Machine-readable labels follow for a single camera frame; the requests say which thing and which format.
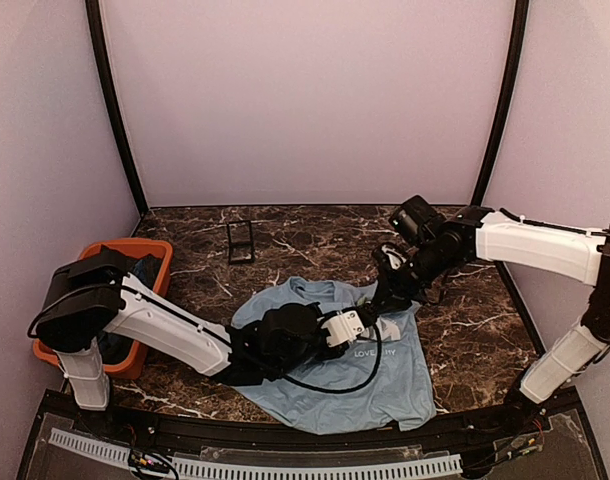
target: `plastic container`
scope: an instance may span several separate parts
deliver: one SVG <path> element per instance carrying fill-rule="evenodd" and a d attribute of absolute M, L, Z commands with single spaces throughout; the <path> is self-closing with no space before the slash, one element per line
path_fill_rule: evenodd
<path fill-rule="evenodd" d="M 147 255 L 153 255 L 156 258 L 160 258 L 162 260 L 161 269 L 158 272 L 152 290 L 162 297 L 167 294 L 170 280 L 169 268 L 173 253 L 172 246 L 168 242 L 149 240 L 146 238 L 120 238 L 108 242 L 94 243 L 81 253 L 78 257 L 79 260 L 99 253 L 101 251 L 101 246 L 103 245 L 133 258 L 140 259 Z M 44 345 L 39 339 L 34 340 L 33 350 L 34 355 L 39 359 L 58 367 L 58 357 L 54 351 Z M 115 365 L 104 365 L 105 372 L 115 378 L 135 380 L 141 375 L 146 356 L 147 345 L 134 341 L 127 358 Z"/>

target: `white arm segment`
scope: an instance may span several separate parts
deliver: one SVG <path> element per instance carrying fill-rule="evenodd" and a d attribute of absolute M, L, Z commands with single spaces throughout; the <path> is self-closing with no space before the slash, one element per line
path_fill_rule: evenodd
<path fill-rule="evenodd" d="M 171 304 L 128 274 L 123 286 L 125 307 L 104 328 L 106 332 L 129 337 L 177 358 L 203 375 L 214 375 L 229 365 L 231 348 L 205 329 L 229 343 L 222 325 L 206 322 Z M 145 296 L 154 299 L 148 302 Z M 178 313 L 185 320 L 171 312 Z M 77 353 L 56 352 L 65 378 L 69 379 L 76 403 L 84 410 L 105 410 L 109 404 L 110 383 L 96 339 L 90 348 Z"/>
<path fill-rule="evenodd" d="M 484 260 L 518 263 L 560 273 L 587 285 L 596 285 L 601 263 L 599 246 L 605 237 L 516 222 L 501 212 L 486 215 L 476 230 L 476 256 Z M 554 391 L 608 346 L 577 323 L 521 381 L 520 390 L 534 403 L 547 400 Z"/>
<path fill-rule="evenodd" d="M 605 237 L 515 222 L 501 212 L 487 214 L 476 229 L 476 256 L 519 263 L 596 285 Z"/>

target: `dark marble table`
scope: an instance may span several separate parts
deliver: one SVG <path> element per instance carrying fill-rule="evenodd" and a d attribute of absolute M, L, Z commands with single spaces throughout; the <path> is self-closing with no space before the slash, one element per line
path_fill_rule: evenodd
<path fill-rule="evenodd" d="M 252 294 L 292 275 L 373 282 L 371 250 L 384 241 L 400 243 L 387 223 L 391 211 L 386 206 L 160 208 L 144 217 L 135 236 L 174 246 L 170 301 L 226 324 Z M 244 219 L 253 222 L 256 262 L 230 266 L 225 225 Z M 466 266 L 448 277 L 444 288 L 440 305 L 417 314 L 437 410 L 499 404 L 516 374 L 536 358 L 521 318 L 491 264 Z M 116 380 L 114 395 L 119 405 L 159 413 L 275 422 L 233 389 L 153 350 L 142 376 Z"/>

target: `black metal pole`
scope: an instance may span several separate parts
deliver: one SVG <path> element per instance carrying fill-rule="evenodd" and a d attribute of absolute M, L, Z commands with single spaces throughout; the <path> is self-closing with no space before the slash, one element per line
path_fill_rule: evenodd
<path fill-rule="evenodd" d="M 118 106 L 118 97 L 116 96 L 116 89 L 114 88 L 114 81 L 112 79 L 112 70 L 107 55 L 107 45 L 105 43 L 101 9 L 98 1 L 99 0 L 85 0 L 87 21 L 89 23 L 89 33 L 92 37 L 92 47 L 94 48 L 98 78 L 101 82 L 103 96 L 105 97 L 105 107 L 107 108 L 109 121 L 112 125 L 114 140 L 118 147 L 118 153 L 121 157 L 123 169 L 125 170 L 125 176 L 127 177 L 129 188 L 132 191 L 134 202 L 136 202 L 136 207 L 142 216 L 147 213 L 149 207 L 147 205 L 147 200 L 145 199 L 143 186 L 138 178 L 134 157 L 132 157 L 132 151 L 129 148 L 127 134 L 125 133 L 125 126 L 123 125 L 123 117 L 121 116 L 121 110 Z"/>
<path fill-rule="evenodd" d="M 527 24 L 527 10 L 529 8 L 529 0 L 516 0 L 514 7 L 514 21 L 512 23 L 512 33 L 509 40 L 509 50 L 507 52 L 507 61 L 505 63 L 505 72 L 503 73 L 503 82 L 501 83 L 501 91 L 496 104 L 496 113 L 492 130 L 485 149 L 485 156 L 481 164 L 481 169 L 478 173 L 478 180 L 474 188 L 471 204 L 481 205 L 485 198 L 485 192 L 489 186 L 489 181 L 492 178 L 494 163 L 498 156 L 498 149 L 503 138 L 505 123 L 509 113 L 512 94 L 514 93 L 514 84 L 516 83 L 516 74 L 518 73 L 518 65 L 521 58 L 521 49 L 523 48 L 523 37 L 525 36 L 525 25 Z"/>

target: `white panel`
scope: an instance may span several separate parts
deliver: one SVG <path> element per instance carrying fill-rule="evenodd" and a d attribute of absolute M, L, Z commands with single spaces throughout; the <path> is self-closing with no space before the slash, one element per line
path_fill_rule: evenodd
<path fill-rule="evenodd" d="M 104 0 L 148 201 L 466 203 L 512 0 Z"/>
<path fill-rule="evenodd" d="M 0 0 L 0 478 L 61 378 L 25 336 L 53 271 L 136 220 L 84 2 Z"/>
<path fill-rule="evenodd" d="M 486 203 L 566 225 L 610 222 L 610 1 L 532 2 L 523 58 Z M 590 289 L 527 268 L 513 274 L 545 343 Z M 610 473 L 610 355 L 578 381 Z"/>

